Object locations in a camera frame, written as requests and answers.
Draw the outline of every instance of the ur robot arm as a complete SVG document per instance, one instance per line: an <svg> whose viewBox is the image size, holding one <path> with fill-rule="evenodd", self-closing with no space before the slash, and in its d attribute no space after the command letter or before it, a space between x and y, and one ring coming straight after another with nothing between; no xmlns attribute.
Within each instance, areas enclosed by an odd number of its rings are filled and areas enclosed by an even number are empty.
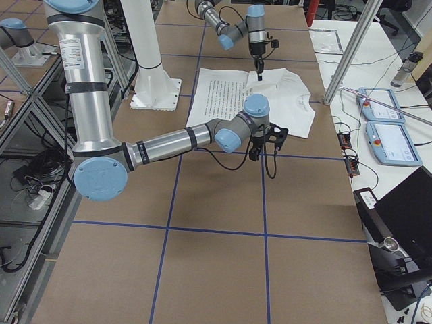
<svg viewBox="0 0 432 324"><path fill-rule="evenodd" d="M110 200L125 188L128 172L216 142L233 152L247 138L264 144L274 127L269 104L260 94L249 96L233 120L208 123L136 143L121 143L113 134L100 37L102 1L44 0L49 28L59 37L63 66L77 132L73 147L78 192L91 200ZM279 135L281 146L286 134Z"/></svg>
<svg viewBox="0 0 432 324"><path fill-rule="evenodd" d="M195 0L195 9L201 19L205 20L216 32L219 42L225 50L231 49L246 34L249 37L249 52L254 59L258 81L263 79L265 47L271 44L272 49L279 47L279 41L265 31L264 6L251 5L245 20L233 26L226 22L216 11L221 0Z"/></svg>

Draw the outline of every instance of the table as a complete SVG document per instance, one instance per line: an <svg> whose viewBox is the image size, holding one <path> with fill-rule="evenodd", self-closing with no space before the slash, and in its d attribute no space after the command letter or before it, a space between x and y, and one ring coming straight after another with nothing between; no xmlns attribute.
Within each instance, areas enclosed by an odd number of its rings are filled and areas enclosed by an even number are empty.
<svg viewBox="0 0 432 324"><path fill-rule="evenodd" d="M342 48L345 49L355 25L356 22L330 22L315 20L312 28L337 30ZM316 53L316 56L320 65L323 83L327 86L337 67L336 63L329 62L338 62L341 55ZM374 64L359 65L362 63L374 62L379 59L383 60ZM371 24L371 27L369 28L369 31L367 32L352 63L353 65L350 67L343 80L343 85L345 87L353 89L358 89L360 87L391 88L396 92L397 100L401 106L427 104L423 95L415 86L415 82L412 78L409 78L399 89L390 86L390 81L395 76L397 69L402 64L402 61L396 54L396 50L393 48L379 23L374 22ZM331 103L331 112L336 116L334 122L339 122L341 120L342 122L347 123L353 130L360 128L359 131L352 133L351 141L354 150L358 152L360 161L375 170L379 176L379 183L376 189L373 190L378 199L384 197L391 189L395 188L400 182L416 170L414 167L384 166L377 162L366 137L366 119L363 116L360 118L360 127L358 127L358 121L354 119L360 117L360 109L356 104L354 95L344 91L342 91L342 93L338 92ZM409 109L408 112L424 119L432 120L432 111L428 107L413 108ZM419 121L406 117L406 127L414 143L428 142L431 140L430 129L426 124L422 124ZM423 160L423 165L427 169L432 170L432 146L418 146L417 151ZM376 176L364 165L360 165L359 170L360 175L354 177L352 181L352 189L358 190L366 187L372 188L375 185ZM430 304L432 303L432 298L425 298L424 301ZM394 323L399 316L405 315L403 311L396 312L386 298L383 298L383 302L389 323Z"/></svg>
<svg viewBox="0 0 432 324"><path fill-rule="evenodd" d="M229 173L196 151L141 167L110 202L83 200L34 324L385 323L303 11L265 10L280 40L266 68L309 87L310 138L289 137L275 180L262 159ZM129 98L115 118L120 140L183 128L199 68L253 69L247 40L222 51L185 3L163 3L157 34L165 70L183 80L178 108L131 110Z"/></svg>

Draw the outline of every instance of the connector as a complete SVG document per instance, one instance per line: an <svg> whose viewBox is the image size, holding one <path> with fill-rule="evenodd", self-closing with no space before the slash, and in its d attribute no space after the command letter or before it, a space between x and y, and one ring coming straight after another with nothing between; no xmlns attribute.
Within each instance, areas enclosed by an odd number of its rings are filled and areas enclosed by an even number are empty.
<svg viewBox="0 0 432 324"><path fill-rule="evenodd" d="M358 170L358 162L356 163L354 159L347 156L345 156L344 161L345 161L346 171L348 172L350 178L360 175L360 171Z"/></svg>
<svg viewBox="0 0 432 324"><path fill-rule="evenodd" d="M351 136L347 133L339 132L337 133L337 139L339 140L339 145L342 150L351 149Z"/></svg>

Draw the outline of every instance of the cardboard surface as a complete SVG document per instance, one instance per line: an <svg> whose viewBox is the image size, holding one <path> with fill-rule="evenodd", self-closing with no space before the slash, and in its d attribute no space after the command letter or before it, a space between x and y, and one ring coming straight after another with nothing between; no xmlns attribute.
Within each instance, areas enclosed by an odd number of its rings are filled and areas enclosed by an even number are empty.
<svg viewBox="0 0 432 324"><path fill-rule="evenodd" d="M143 322L150 316L164 234L73 225L32 323Z"/></svg>
<svg viewBox="0 0 432 324"><path fill-rule="evenodd" d="M247 40L228 58L185 6L165 1L157 24L164 68L184 80L179 107L133 110L129 98L114 123L121 141L183 128L198 68L253 69ZM262 161L229 172L193 152L131 173L111 202L83 201L34 324L385 323L303 12L265 10L270 26L296 30L274 30L281 48L266 64L310 88L310 138L288 138L276 180ZM215 154L233 166L245 148Z"/></svg>

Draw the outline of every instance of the plug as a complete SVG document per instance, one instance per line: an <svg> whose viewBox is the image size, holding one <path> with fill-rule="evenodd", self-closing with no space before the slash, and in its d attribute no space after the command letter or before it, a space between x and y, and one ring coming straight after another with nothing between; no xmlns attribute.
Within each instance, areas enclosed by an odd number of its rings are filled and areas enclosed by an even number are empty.
<svg viewBox="0 0 432 324"><path fill-rule="evenodd" d="M52 192L47 192L45 189L40 189L38 196L28 205L31 209L38 211L45 205L46 201L51 197Z"/></svg>

